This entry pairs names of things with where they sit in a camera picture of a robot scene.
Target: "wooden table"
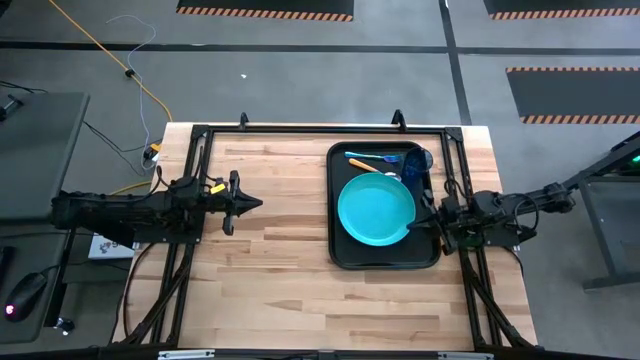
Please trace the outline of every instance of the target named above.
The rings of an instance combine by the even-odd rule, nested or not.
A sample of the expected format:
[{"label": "wooden table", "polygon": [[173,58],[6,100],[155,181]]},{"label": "wooden table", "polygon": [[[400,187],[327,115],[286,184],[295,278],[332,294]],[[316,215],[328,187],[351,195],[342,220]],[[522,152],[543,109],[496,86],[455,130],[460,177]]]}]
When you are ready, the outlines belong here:
[{"label": "wooden table", "polygon": [[[159,160],[165,180],[182,176],[192,125],[167,126]],[[463,133],[474,189],[500,191],[488,128],[464,127]],[[429,149],[439,203],[444,165],[436,136],[215,135],[209,175],[226,179],[238,170],[242,190],[264,205],[236,220],[233,237],[222,233],[222,215],[208,215],[196,246],[180,347],[473,349],[457,255],[414,271],[346,271],[331,262],[326,153],[336,142],[365,140],[410,140]],[[457,159],[454,147],[452,154]],[[166,251],[156,246],[139,266],[129,298],[130,327],[158,296]],[[487,248],[487,260],[496,302],[536,343],[518,263],[500,248]],[[489,339],[482,306],[480,312]],[[119,328],[114,340],[121,338]]]}]

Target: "computer mouse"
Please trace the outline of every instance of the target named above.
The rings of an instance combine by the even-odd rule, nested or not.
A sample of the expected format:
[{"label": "computer mouse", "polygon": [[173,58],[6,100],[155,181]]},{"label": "computer mouse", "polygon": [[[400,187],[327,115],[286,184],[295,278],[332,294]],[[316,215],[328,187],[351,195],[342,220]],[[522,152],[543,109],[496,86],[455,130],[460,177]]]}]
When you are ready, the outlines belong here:
[{"label": "computer mouse", "polygon": [[7,297],[4,317],[11,322],[19,322],[29,317],[46,286],[47,278],[41,273],[27,274]]}]

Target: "teal plate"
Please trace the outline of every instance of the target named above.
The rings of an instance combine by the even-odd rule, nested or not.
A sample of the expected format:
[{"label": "teal plate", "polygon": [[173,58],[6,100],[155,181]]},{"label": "teal plate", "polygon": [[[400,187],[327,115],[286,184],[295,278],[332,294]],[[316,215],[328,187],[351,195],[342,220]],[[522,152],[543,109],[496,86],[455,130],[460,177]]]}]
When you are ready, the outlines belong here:
[{"label": "teal plate", "polygon": [[388,246],[407,236],[416,207],[400,181],[368,173],[353,178],[342,189],[338,217],[354,239],[371,246]]}]

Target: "blue spoon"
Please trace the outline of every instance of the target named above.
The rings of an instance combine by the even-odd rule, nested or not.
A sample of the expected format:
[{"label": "blue spoon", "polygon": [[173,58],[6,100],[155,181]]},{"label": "blue spoon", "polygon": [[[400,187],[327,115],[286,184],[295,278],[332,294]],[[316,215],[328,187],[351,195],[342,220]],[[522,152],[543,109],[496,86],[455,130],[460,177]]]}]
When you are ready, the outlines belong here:
[{"label": "blue spoon", "polygon": [[367,154],[358,154],[351,151],[346,151],[344,153],[344,157],[358,158],[358,159],[384,160],[385,162],[388,162],[391,164],[402,161],[402,155],[367,155]]}]

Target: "gray floor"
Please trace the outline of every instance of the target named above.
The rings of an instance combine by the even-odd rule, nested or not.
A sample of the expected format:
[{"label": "gray floor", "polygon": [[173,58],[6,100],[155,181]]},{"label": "gray floor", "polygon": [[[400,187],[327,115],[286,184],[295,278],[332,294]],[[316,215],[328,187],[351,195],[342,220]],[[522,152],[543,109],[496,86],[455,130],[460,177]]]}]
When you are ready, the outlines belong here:
[{"label": "gray floor", "polygon": [[[0,40],[84,41],[46,0],[14,3],[0,19]],[[180,16],[174,14],[176,0],[59,3],[99,39],[112,42],[136,43],[150,35],[134,21],[105,24],[133,14],[157,27],[157,43],[445,45],[437,0],[356,0],[350,24]],[[640,47],[639,17],[491,21],[482,0],[449,0],[449,5],[459,46]],[[88,92],[88,122],[122,147],[143,142],[138,90],[102,53],[0,50],[0,59],[0,79]],[[176,121],[230,121],[246,111],[253,121],[387,123],[401,108],[411,123],[459,124],[446,55],[143,52],[133,62]],[[640,130],[524,125],[504,73],[508,66],[638,66],[637,57],[461,56],[460,63],[473,124],[490,127],[507,192],[562,180]],[[146,100],[145,114],[152,138],[160,137],[164,113]],[[65,188],[106,192],[143,179],[85,130]],[[129,159],[138,161],[136,154]],[[604,275],[605,268],[581,204],[567,215],[543,216],[539,230],[522,246],[522,259],[540,344],[637,358],[640,285],[582,291],[581,283]],[[77,321],[75,333],[62,339],[43,332],[34,344],[0,347],[0,352],[105,344],[121,288],[121,283],[78,286],[65,304]]]}]

